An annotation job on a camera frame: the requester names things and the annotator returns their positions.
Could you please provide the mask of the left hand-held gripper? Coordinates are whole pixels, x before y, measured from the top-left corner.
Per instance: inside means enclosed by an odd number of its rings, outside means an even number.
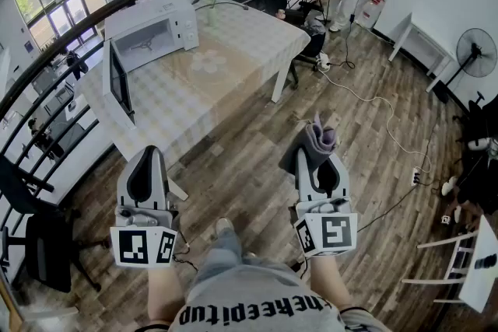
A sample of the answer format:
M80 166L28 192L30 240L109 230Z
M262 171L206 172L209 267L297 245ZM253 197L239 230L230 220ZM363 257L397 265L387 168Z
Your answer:
M169 192L162 152L146 146L128 162L117 181L115 225L110 228L117 266L171 265L179 226L175 200Z

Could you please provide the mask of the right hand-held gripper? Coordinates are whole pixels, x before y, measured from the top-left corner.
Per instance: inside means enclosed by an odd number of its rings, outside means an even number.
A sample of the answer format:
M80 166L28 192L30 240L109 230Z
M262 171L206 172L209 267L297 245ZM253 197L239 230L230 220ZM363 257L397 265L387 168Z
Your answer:
M313 175L303 148L296 155L299 199L289 208L291 225L305 257L337 256L357 245L358 215L349 197L349 173L341 159L332 153L316 173L318 199Z

